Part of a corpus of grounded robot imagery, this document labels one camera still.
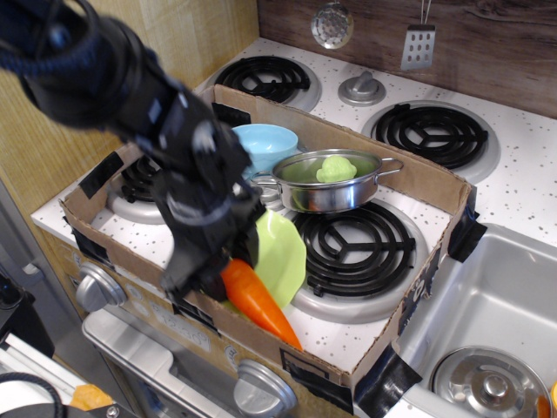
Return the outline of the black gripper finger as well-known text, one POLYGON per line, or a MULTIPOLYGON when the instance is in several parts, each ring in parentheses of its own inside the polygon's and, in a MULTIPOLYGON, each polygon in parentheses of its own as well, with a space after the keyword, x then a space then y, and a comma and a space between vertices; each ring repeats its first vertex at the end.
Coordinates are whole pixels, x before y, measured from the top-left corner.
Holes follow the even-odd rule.
POLYGON ((259 259, 259 237, 256 223, 248 221, 239 226, 233 219, 229 219, 225 226, 225 260, 243 260, 251 268, 254 268, 259 259))
POLYGON ((206 294, 216 301, 227 299, 220 274, 228 259, 218 250, 207 252, 188 239, 174 238, 171 258, 160 284, 172 302, 178 303, 191 291, 206 294))

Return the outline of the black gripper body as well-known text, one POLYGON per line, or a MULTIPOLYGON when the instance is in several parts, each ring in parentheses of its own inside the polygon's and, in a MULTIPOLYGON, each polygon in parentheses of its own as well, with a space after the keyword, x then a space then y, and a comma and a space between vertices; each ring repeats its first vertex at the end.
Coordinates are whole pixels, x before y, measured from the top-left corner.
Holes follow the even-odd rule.
POLYGON ((250 157, 234 131, 195 95, 174 91, 153 137, 138 145, 161 168, 153 197, 174 238, 224 253, 229 219, 256 222, 264 209, 243 178, 250 157))

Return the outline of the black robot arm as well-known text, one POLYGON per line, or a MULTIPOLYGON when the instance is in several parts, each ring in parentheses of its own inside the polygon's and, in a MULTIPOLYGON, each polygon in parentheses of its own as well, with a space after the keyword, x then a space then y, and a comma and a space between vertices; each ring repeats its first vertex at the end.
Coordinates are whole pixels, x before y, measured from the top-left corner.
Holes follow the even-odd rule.
POLYGON ((110 131, 158 165, 152 195, 174 239, 162 287, 172 300, 194 289, 224 300, 230 257, 258 258, 264 211, 233 130, 128 26, 85 1, 2 2, 1 66, 50 119, 110 131))

